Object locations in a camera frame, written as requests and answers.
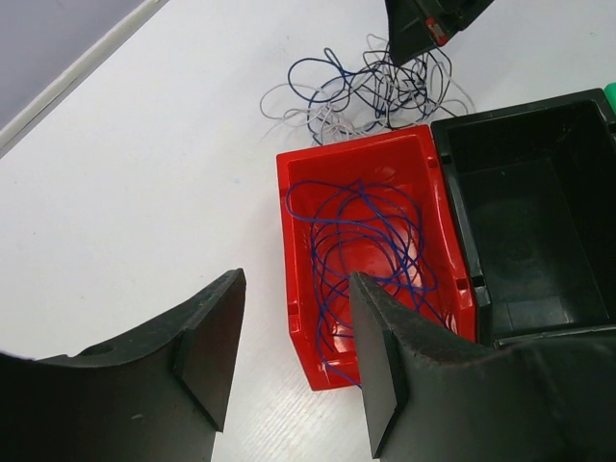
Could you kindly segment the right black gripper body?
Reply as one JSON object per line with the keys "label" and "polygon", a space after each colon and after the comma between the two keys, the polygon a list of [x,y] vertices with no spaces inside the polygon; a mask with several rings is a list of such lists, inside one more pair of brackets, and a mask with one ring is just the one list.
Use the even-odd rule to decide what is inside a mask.
{"label": "right black gripper body", "polygon": [[444,46],[458,32],[468,28],[493,0],[422,0],[418,6],[424,23],[437,46]]}

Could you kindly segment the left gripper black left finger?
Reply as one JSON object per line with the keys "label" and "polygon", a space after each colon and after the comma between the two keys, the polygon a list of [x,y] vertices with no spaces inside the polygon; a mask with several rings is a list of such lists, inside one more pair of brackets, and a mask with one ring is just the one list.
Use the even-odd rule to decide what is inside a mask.
{"label": "left gripper black left finger", "polygon": [[231,269],[191,298],[78,355],[1,357],[5,461],[208,461],[244,318]]}

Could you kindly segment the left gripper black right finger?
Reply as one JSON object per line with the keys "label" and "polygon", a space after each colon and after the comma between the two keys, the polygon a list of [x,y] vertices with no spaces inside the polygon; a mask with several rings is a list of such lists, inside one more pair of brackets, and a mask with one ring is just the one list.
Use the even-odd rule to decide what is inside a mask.
{"label": "left gripper black right finger", "polygon": [[615,340],[567,336],[494,349],[350,278],[372,457],[381,461],[611,461]]}

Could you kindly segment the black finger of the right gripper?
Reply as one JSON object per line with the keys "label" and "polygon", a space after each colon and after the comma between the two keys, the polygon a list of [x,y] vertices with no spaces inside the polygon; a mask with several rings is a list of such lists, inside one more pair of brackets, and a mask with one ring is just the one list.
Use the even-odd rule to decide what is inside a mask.
{"label": "black finger of the right gripper", "polygon": [[385,0],[391,60],[407,64],[437,44],[426,21],[434,13],[435,3],[423,0]]}

